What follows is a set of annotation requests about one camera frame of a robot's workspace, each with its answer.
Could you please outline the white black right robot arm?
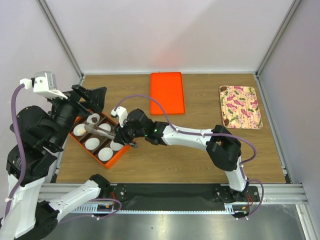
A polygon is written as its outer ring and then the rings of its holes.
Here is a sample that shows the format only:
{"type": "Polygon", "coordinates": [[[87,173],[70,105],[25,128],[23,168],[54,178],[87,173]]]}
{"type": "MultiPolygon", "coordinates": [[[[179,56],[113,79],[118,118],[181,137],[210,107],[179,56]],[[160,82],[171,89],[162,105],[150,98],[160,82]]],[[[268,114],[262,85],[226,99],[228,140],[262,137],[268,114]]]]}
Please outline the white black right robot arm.
{"type": "Polygon", "coordinates": [[[207,152],[213,164],[225,172],[228,179],[228,196],[242,201],[248,196],[248,181],[241,167],[241,143],[222,125],[213,129],[192,129],[169,122],[152,121],[141,109],[127,112],[121,106],[111,111],[118,119],[114,142],[135,147],[136,138],[144,138],[152,145],[184,146],[207,152]]]}

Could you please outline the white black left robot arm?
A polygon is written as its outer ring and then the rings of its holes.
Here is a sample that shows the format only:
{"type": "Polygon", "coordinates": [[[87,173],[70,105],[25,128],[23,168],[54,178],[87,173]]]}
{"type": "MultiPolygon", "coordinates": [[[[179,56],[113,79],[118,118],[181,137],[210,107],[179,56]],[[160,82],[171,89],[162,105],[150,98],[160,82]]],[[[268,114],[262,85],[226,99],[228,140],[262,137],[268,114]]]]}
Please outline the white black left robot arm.
{"type": "Polygon", "coordinates": [[[49,235],[65,215],[95,199],[105,200],[110,182],[100,174],[56,200],[39,201],[39,193],[77,117],[101,113],[106,87],[87,89],[78,84],[67,92],[44,92],[51,111],[33,105],[16,110],[20,84],[11,97],[12,125],[17,144],[7,156],[9,195],[0,222],[3,240],[41,240],[49,235]]]}

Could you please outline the metal tongs with red grip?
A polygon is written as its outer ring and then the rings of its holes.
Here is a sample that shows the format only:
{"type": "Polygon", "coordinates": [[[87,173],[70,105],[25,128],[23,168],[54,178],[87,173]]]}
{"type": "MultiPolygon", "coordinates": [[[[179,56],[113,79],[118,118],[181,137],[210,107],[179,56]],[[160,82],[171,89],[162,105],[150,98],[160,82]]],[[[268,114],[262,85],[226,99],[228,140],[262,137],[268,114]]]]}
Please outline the metal tongs with red grip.
{"type": "Polygon", "coordinates": [[[119,134],[100,128],[97,125],[85,124],[84,129],[90,134],[109,138],[113,140],[115,143],[118,143],[124,146],[130,146],[135,149],[138,148],[138,144],[136,142],[132,141],[132,142],[126,143],[123,139],[120,138],[119,134]]]}

